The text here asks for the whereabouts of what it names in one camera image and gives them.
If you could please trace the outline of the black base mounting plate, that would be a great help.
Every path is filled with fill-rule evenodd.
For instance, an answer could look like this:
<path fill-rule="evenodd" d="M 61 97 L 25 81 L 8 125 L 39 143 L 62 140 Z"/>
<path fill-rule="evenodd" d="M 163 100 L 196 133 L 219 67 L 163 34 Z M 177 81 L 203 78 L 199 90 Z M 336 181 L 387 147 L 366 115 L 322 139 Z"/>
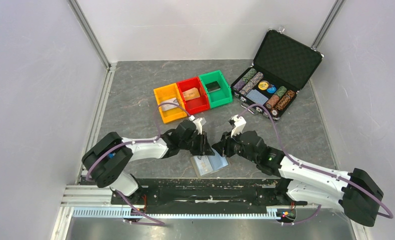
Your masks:
<path fill-rule="evenodd" d="M 139 178 L 127 199 L 148 214 L 263 214 L 271 206 L 305 206 L 286 195 L 288 180 L 263 178 Z"/>

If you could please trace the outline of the aluminium frame post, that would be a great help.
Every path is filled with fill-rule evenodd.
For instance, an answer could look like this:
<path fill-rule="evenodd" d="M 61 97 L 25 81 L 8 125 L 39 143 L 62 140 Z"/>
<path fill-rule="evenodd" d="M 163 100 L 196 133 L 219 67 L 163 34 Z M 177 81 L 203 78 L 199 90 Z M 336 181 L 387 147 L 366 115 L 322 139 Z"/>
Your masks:
<path fill-rule="evenodd" d="M 70 5 L 74 15 L 76 16 L 79 24 L 81 25 L 83 31 L 85 32 L 87 38 L 89 39 L 92 47 L 97 53 L 100 61 L 104 65 L 104 67 L 109 70 L 111 67 L 111 62 L 109 61 L 108 57 L 106 56 L 101 44 L 99 43 L 98 38 L 96 37 L 89 21 L 85 13 L 83 12 L 79 2 L 77 0 L 67 0 L 68 4 Z"/>
<path fill-rule="evenodd" d="M 314 41 L 312 42 L 311 48 L 313 50 L 318 50 L 345 2 L 345 0 L 336 0 L 333 3 L 329 13 L 327 14 L 327 17 L 325 18 Z"/>

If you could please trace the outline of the silver card in yellow bin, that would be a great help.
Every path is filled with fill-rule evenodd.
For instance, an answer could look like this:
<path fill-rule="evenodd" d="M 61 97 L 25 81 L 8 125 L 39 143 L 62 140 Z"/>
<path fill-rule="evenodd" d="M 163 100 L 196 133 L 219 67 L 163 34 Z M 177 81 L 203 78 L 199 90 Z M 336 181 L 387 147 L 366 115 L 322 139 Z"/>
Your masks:
<path fill-rule="evenodd" d="M 172 104 L 175 104 L 175 105 L 179 105 L 179 101 L 178 101 L 178 99 L 176 97 L 164 100 L 162 103 L 172 103 Z"/>

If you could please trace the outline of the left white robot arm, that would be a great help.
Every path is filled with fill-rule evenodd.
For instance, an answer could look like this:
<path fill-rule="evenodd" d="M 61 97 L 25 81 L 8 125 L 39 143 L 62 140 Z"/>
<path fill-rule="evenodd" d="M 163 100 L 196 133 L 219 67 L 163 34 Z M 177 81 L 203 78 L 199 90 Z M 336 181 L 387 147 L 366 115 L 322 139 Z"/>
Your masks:
<path fill-rule="evenodd" d="M 99 188 L 110 187 L 131 204 L 143 197 L 136 178 L 125 171 L 129 162 L 145 159 L 166 159 L 181 150 L 192 156 L 214 156 L 203 131 L 203 118 L 183 120 L 176 128 L 169 129 L 153 138 L 126 138 L 117 132 L 108 133 L 94 145 L 81 161 L 86 168 L 86 180 Z"/>

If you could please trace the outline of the tan card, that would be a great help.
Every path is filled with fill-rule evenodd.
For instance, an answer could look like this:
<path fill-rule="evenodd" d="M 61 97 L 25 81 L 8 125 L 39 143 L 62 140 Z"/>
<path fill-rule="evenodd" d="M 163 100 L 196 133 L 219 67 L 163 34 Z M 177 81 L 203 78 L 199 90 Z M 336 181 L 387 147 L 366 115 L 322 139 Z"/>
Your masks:
<path fill-rule="evenodd" d="M 201 95 L 200 95 L 199 90 L 196 87 L 193 87 L 193 88 L 190 88 L 190 89 L 184 91 L 182 93 L 182 96 L 183 96 L 184 100 L 187 102 L 187 101 L 197 99 Z"/>

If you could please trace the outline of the purple poker chip row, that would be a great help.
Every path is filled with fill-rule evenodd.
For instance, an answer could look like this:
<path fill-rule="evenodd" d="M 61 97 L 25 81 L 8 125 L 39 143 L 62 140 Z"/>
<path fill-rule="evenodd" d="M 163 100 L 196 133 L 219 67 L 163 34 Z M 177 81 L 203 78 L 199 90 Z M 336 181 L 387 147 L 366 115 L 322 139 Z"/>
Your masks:
<path fill-rule="evenodd" d="M 253 88 L 254 86 L 262 80 L 264 77 L 262 72 L 257 72 L 256 75 L 248 82 L 244 83 L 242 81 L 242 78 L 232 87 L 233 90 L 238 92 L 239 94 L 245 96 L 247 95 Z"/>

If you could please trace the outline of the blue dealer button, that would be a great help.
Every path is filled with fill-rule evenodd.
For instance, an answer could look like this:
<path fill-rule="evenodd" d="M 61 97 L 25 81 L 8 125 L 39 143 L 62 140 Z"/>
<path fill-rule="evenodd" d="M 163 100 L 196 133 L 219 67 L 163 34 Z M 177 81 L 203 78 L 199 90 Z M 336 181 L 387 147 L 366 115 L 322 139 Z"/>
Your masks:
<path fill-rule="evenodd" d="M 267 89 L 269 94 L 274 94 L 277 91 L 277 88 L 273 85 Z"/>

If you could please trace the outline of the white patterned credit card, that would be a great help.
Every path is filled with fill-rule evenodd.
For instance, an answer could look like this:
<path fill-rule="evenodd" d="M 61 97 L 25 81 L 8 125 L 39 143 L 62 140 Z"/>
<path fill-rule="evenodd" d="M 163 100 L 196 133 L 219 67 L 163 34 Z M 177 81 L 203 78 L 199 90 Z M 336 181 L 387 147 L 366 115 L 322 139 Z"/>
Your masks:
<path fill-rule="evenodd" d="M 213 171 L 213 167 L 207 156 L 196 156 L 194 158 L 194 163 L 200 176 L 210 174 Z"/>

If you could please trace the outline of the blue playing card deck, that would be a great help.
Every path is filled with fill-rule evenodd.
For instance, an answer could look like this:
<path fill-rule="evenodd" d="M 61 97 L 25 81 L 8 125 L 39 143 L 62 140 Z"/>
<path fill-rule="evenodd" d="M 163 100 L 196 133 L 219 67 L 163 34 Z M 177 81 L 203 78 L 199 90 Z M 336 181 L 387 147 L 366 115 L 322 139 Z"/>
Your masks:
<path fill-rule="evenodd" d="M 255 104 L 264 105 L 269 98 L 256 89 L 252 89 L 246 97 Z"/>

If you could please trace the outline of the red plastic bin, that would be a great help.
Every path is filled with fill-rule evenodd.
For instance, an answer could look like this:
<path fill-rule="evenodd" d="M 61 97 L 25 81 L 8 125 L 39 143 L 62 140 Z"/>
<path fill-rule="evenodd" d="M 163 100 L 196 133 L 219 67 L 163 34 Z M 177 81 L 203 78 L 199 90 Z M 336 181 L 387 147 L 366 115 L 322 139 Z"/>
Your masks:
<path fill-rule="evenodd" d="M 209 98 L 197 76 L 178 81 L 176 85 L 185 109 L 191 115 L 205 112 L 210 109 Z"/>

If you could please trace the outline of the left aluminium frame post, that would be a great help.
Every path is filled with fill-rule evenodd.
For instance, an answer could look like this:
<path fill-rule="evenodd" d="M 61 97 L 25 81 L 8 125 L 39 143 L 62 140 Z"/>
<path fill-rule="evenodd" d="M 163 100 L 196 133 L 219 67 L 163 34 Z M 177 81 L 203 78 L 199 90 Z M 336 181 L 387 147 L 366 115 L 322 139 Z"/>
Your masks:
<path fill-rule="evenodd" d="M 104 67 L 109 70 L 111 67 L 111 62 L 109 61 L 108 57 L 106 56 L 101 44 L 99 43 L 98 38 L 96 37 L 89 21 L 85 13 L 83 12 L 79 2 L 77 0 L 67 0 L 68 4 L 70 5 L 74 15 L 76 16 L 79 24 L 81 25 L 83 31 L 85 32 L 87 38 L 89 39 L 92 47 L 97 53 L 100 61 L 104 65 Z"/>

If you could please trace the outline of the grey card holder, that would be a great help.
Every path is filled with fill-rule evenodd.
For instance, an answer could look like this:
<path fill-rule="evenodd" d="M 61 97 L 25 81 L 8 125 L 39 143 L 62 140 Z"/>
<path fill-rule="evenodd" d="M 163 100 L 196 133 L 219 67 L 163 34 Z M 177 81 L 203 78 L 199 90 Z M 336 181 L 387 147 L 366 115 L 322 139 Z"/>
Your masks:
<path fill-rule="evenodd" d="M 226 157 L 215 155 L 192 156 L 191 163 L 198 178 L 213 174 L 229 165 Z"/>

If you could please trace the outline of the yellow plastic bin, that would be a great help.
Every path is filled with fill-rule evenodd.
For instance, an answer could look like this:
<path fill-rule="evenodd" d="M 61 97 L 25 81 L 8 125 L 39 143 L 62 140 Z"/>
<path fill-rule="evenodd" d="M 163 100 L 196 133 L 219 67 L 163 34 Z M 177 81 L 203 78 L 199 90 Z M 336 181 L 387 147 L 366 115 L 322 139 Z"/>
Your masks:
<path fill-rule="evenodd" d="M 184 111 L 185 105 L 176 83 L 155 88 L 153 92 L 157 104 L 161 105 L 158 110 L 164 124 L 188 116 Z"/>

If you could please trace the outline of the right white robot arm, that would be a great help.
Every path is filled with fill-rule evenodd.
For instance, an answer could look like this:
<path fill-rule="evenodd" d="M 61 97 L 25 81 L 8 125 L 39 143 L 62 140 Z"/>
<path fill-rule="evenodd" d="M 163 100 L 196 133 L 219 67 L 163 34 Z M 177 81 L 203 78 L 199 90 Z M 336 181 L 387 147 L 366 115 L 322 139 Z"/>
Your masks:
<path fill-rule="evenodd" d="M 305 162 L 265 144 L 255 131 L 223 133 L 212 148 L 224 157 L 238 155 L 266 175 L 281 180 L 274 190 L 280 204 L 314 203 L 342 211 L 349 219 L 373 227 L 384 193 L 363 169 L 340 171 Z"/>

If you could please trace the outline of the green poker chip row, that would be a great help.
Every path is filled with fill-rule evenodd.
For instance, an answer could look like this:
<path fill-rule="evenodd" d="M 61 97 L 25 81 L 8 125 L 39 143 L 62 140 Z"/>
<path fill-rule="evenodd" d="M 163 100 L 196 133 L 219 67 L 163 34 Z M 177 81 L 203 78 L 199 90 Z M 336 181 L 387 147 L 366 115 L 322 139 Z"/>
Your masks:
<path fill-rule="evenodd" d="M 242 81 L 244 84 L 247 84 L 257 73 L 257 70 L 254 68 L 249 69 L 249 71 L 246 72 L 246 74 L 242 77 Z"/>

